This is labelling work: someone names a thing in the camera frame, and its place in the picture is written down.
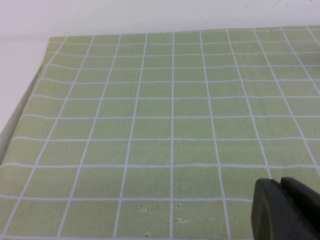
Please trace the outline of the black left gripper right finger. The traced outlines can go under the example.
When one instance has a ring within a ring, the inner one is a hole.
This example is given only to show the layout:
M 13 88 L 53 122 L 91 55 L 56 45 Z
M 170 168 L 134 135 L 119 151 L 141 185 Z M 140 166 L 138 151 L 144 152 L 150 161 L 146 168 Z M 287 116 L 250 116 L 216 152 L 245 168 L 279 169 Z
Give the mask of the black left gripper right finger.
M 320 239 L 320 194 L 293 177 L 282 177 L 281 187 L 290 197 L 291 201 L 301 215 L 316 240 Z

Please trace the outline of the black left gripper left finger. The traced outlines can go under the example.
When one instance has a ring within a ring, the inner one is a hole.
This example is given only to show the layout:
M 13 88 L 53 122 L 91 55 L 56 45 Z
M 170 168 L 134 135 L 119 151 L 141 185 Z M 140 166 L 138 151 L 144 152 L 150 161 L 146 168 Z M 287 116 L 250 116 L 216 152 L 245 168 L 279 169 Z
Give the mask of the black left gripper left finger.
M 297 207 L 272 179 L 256 181 L 251 210 L 255 240 L 302 240 L 304 230 Z

